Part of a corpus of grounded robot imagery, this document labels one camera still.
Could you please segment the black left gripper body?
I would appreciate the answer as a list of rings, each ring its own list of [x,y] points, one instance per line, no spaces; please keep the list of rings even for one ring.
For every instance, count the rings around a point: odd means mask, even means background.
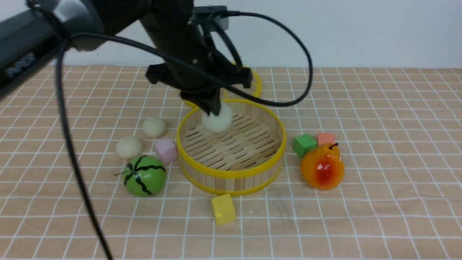
[[[214,44],[167,43],[157,46],[154,53],[163,64],[150,65],[146,77],[151,83],[162,82],[180,90],[180,97],[197,105],[197,95],[216,88],[245,83],[249,76],[238,76],[245,67],[233,43],[227,43],[234,63],[216,49]]]

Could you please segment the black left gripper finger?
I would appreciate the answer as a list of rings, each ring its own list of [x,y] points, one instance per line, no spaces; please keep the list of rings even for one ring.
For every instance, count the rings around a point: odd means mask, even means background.
[[[219,88],[197,95],[197,105],[206,115],[218,116],[221,112],[221,92]]]

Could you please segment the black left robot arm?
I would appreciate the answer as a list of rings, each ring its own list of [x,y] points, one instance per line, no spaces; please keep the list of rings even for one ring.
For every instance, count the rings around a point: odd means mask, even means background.
[[[155,47],[250,89],[253,75],[225,34],[225,5],[192,0],[28,0],[28,10],[1,22],[1,99],[54,59],[76,33],[114,36],[140,21]]]

